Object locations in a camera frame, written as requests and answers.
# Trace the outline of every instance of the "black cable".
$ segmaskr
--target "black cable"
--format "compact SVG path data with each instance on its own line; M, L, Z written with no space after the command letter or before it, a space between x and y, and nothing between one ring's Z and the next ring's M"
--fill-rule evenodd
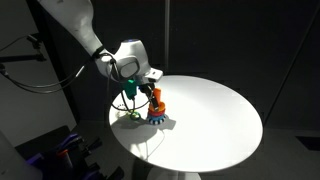
M18 82L14 79L11 79L11 81L13 81L13 83L15 84L18 84L20 86L23 86L23 87L28 87L28 88L48 88L48 87L53 87L53 86L57 86L57 85L61 85L62 83L68 81L69 79L71 78L77 78L77 77L73 77L75 75L80 75L80 73L82 72L82 69L89 63L89 61L85 61L79 68L77 68L76 70L74 70L68 77L66 77L65 79L59 81L59 82L56 82L56 83L53 83L53 84L47 84L47 85L28 85L28 84L25 84L25 83L21 83L21 82Z
M14 43L16 43L17 41L23 39L23 38L26 38L27 36L22 36L22 37L19 37L17 38L16 40L12 41L11 43L9 43L8 45L6 45L5 47L1 48L0 49L0 52L7 49L8 47L10 47L11 45L13 45Z
M58 91L61 91L62 89L66 88L67 86L69 86L71 83L73 83L77 77L74 77L71 81L69 81L67 84L65 84L64 86L62 86L61 88L59 89L56 89L56 90L51 90L51 91L34 91L34 90L31 90L31 89L28 89L28 88L25 88L24 86L21 86L20 84L17 84L13 79L11 79L9 76L5 76L9 81L11 81L14 85L16 85L17 87L25 90L25 91L28 91L28 92L31 92L31 93L37 93L37 94L50 94L50 93L55 93L55 92L58 92Z
M287 82L287 80L288 80L288 78L289 78L289 75L291 74L291 71L292 71L292 69L293 69L293 66L296 64L296 61L297 61L297 59L298 59L298 56L299 56L300 53L302 52L302 48L303 48L303 46L304 46L304 44L305 44L305 42L306 42L306 39L307 39L307 37L309 36L309 34L310 34L310 32L311 32L311 29L312 29L312 27L313 27L314 24L315 24L315 19L316 19L316 16L318 15L318 13L319 13L319 10L320 10L320 3L318 2L317 7L316 7L316 10L315 10L315 13L313 14L313 16L312 16L312 18L311 18L311 21L310 21L310 23L309 23L309 25L308 25L308 27L307 27L307 30L306 30L305 34L303 35L302 40L301 40L300 43L299 43L298 50L295 52L295 54L294 54L294 56L293 56L293 59L292 59L292 61L291 61L291 63L290 63L290 66L289 66L289 68L288 68L288 70L287 70L287 72L286 72L286 74L285 74L285 76L284 76L284 78L283 78L283 80L282 80L282 82L281 82L281 85L280 85L280 87L279 87L279 89L278 89L278 92L277 92L277 94L276 94L276 97L274 98L274 100L273 100L273 102L272 102L272 104L271 104L270 110L269 110L266 118L265 118L264 121L263 121L263 127L266 127L267 122L269 121L270 115L271 115L271 113L273 112L273 109L274 109L274 107L275 107L275 105L276 105L276 102L278 101L278 99L279 99L279 97L280 97L280 94L282 93L282 90L283 90L284 85L286 84L286 82Z
M31 92L31 93L37 93L37 94L50 94L50 93L55 93L55 92L58 92L58 91L61 91L62 89L66 88L67 86L69 86L71 83L73 83L77 77L82 73L82 70L83 68L88 64L89 61L86 61L84 65L82 65L82 67L77 71L77 74L73 73L71 74L69 77L71 78L72 76L74 76L67 84L63 85L61 88L59 89L56 89L56 90L50 90L50 91L35 91L35 90L31 90L31 89L28 89L28 88L35 88L34 86L30 86L30 85L26 85L26 84L23 84L23 83L20 83L12 78L10 78L9 74L7 72L5 72L5 69L3 69L4 71L1 72L1 74L7 78L9 81L11 81L14 85L16 85L17 87L25 90L25 91L28 91L28 92Z

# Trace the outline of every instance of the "orange object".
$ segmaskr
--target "orange object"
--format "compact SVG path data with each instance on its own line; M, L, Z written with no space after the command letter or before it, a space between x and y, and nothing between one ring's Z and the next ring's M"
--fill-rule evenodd
M161 102L161 89L160 88L154 88L153 95L156 97L158 104Z
M166 108L166 104L164 104L164 102L160 102L159 103L159 109L158 111L163 111ZM155 112L154 107L152 106L152 104L149 104L149 111Z

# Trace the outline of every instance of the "dark background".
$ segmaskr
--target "dark background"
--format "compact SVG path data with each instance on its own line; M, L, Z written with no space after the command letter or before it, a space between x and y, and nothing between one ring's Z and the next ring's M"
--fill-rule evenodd
M62 78L89 55L46 12L44 19L35 15L41 9L34 0L27 1ZM140 39L151 66L164 70L164 0L92 3L94 30L107 50ZM267 127L320 130L318 7L319 0L172 0L167 74L227 85L255 106ZM117 95L116 84L111 88ZM107 78L90 64L65 91L78 120L104 120L106 89Z

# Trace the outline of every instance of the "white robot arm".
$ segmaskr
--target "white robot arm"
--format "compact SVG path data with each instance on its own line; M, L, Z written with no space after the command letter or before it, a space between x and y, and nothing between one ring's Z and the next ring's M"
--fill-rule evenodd
M96 60L100 73L117 81L133 78L138 85L158 82L163 72L150 67L145 48L139 40L127 40L121 43L116 54L111 54L103 47L92 29L93 7L90 0L38 0L70 34L72 34L85 50L92 56L99 49L102 56ZM120 78L109 77L110 60L116 60Z

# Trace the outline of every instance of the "green object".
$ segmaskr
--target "green object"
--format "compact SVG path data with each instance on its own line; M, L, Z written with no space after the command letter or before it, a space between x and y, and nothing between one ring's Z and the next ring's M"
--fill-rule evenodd
M128 80L122 84L122 88L126 92L127 98L132 100L137 95L137 82L135 80Z

